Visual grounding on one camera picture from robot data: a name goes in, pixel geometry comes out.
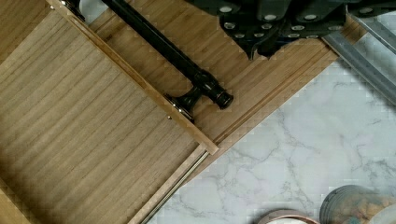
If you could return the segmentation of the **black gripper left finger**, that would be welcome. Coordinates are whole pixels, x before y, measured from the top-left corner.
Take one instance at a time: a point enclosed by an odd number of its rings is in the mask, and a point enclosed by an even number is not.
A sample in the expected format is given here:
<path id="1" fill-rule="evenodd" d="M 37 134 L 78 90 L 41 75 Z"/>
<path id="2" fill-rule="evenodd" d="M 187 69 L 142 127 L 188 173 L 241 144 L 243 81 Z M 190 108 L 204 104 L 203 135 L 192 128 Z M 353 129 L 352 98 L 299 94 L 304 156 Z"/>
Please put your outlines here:
<path id="1" fill-rule="evenodd" d="M 259 0 L 187 0 L 202 11 L 219 18 L 219 25 L 252 61 L 254 54 L 270 58 L 279 49 L 276 41 L 283 20 L 257 16 Z"/>

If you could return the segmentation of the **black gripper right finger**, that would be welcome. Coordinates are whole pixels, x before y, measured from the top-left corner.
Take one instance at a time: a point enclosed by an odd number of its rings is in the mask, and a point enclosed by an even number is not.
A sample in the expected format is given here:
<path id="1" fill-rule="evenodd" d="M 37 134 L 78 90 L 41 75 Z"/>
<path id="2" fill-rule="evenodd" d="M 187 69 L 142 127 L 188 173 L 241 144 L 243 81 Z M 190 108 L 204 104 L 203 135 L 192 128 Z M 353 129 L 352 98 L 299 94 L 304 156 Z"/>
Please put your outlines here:
<path id="1" fill-rule="evenodd" d="M 263 40 L 257 51 L 271 57 L 298 38 L 319 38 L 342 30 L 347 13 L 368 18 L 395 10 L 395 0 L 258 0 Z"/>

